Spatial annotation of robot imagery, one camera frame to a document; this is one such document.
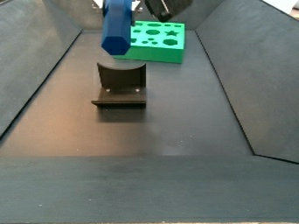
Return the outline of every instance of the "dark gray surface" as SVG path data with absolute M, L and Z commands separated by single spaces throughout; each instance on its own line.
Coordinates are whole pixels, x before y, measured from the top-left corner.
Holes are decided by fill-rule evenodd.
M 78 34 L 50 0 L 0 6 L 0 136 Z
M 261 157 L 1 157 L 0 222 L 297 222 L 297 173 Z
M 92 0 L 52 0 L 69 14 L 84 30 L 101 30 L 101 14 L 92 10 Z M 223 0 L 193 0 L 192 6 L 172 21 L 184 22 L 188 30 L 194 30 Z M 145 6 L 136 20 L 153 20 Z
M 85 32 L 1 142 L 0 156 L 251 155 L 217 76 L 193 31 L 182 64 L 146 63 L 146 108 L 104 109 L 97 62 L 136 67 Z
M 227 0 L 197 33 L 255 153 L 299 162 L 297 21 Z

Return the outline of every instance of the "star-shaped hole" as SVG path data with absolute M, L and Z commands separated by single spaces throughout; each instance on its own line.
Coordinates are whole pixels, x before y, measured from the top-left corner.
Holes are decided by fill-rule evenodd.
M 174 36 L 174 37 L 178 34 L 177 31 L 166 31 L 165 33 L 166 33 L 166 36 Z

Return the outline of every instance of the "black holder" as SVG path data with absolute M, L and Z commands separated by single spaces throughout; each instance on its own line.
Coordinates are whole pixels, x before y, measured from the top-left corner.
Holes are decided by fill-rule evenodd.
M 97 63 L 101 83 L 98 98 L 92 103 L 105 105 L 145 105 L 145 64 L 132 69 L 114 69 Z

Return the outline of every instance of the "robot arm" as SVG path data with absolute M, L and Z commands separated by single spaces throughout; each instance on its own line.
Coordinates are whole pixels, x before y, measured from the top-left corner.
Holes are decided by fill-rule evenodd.
M 145 4 L 160 22 L 166 22 L 190 4 L 192 0 L 93 0 L 102 10 L 101 47 L 110 55 L 124 55 L 130 47 L 130 25 Z

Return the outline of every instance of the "green shape sorter block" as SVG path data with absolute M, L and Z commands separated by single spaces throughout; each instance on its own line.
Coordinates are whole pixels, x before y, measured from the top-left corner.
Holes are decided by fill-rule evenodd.
M 130 29 L 130 48 L 116 59 L 182 63 L 184 24 L 136 21 Z

